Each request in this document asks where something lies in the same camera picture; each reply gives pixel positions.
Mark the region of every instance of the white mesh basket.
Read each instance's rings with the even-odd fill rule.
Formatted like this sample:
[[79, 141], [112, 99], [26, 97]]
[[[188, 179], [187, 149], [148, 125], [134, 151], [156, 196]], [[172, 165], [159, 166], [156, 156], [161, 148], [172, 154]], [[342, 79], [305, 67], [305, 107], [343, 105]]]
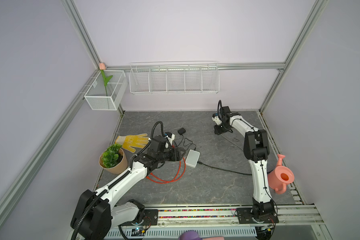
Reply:
[[217, 93], [217, 63], [181, 65], [131, 64], [130, 91], [133, 94], [155, 93]]
[[119, 70], [104, 70], [104, 73], [106, 76], [113, 75], [107, 84], [108, 96], [99, 71], [84, 97], [93, 110], [117, 110], [128, 85], [125, 73]]

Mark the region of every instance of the potted plant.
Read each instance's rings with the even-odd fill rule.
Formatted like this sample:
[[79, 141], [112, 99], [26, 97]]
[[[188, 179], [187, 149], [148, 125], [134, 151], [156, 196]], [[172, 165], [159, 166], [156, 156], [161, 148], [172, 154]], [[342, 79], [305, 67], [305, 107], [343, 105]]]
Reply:
[[128, 167], [128, 161], [120, 144], [113, 144], [99, 158], [102, 168], [113, 174], [120, 174]]

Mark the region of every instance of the plant pot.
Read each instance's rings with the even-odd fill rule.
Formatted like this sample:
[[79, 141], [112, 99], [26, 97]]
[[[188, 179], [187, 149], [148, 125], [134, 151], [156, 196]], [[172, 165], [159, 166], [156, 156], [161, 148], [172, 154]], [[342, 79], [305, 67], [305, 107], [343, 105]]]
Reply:
[[103, 161], [101, 161], [101, 157], [103, 156], [103, 154], [100, 155], [100, 158], [99, 158], [99, 164], [102, 168], [104, 168], [105, 170], [107, 170], [108, 172], [110, 173], [113, 173], [113, 174], [120, 174], [122, 172], [124, 172], [127, 167], [128, 167], [128, 161], [127, 161], [127, 157], [125, 156], [124, 154], [124, 151], [123, 149], [119, 149], [119, 157], [122, 157], [123, 159], [121, 160], [121, 162], [119, 162], [119, 164], [117, 164], [116, 166], [114, 167], [111, 167], [111, 168], [106, 168], [104, 165], [103, 165]]

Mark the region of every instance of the work glove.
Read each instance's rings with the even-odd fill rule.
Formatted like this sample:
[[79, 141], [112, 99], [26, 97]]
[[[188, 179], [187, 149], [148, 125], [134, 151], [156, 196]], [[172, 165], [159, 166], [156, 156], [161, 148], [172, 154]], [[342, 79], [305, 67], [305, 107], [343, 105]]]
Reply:
[[133, 147], [143, 148], [147, 145], [148, 134], [118, 136], [115, 143], [120, 144], [125, 150], [134, 153], [136, 149]]

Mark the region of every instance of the pink handle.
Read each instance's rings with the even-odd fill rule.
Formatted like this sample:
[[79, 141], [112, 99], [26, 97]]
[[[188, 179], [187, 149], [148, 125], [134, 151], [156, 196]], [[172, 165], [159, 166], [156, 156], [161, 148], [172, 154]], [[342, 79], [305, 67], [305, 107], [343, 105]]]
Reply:
[[278, 188], [275, 188], [275, 191], [277, 194], [283, 194], [287, 190], [287, 185], [283, 183], [283, 189], [279, 190]]
[[281, 166], [281, 165], [283, 165], [283, 158], [285, 158], [285, 156], [284, 156], [284, 155], [281, 155], [281, 154], [278, 154], [277, 156], [278, 156], [279, 160], [277, 161], [276, 166]]

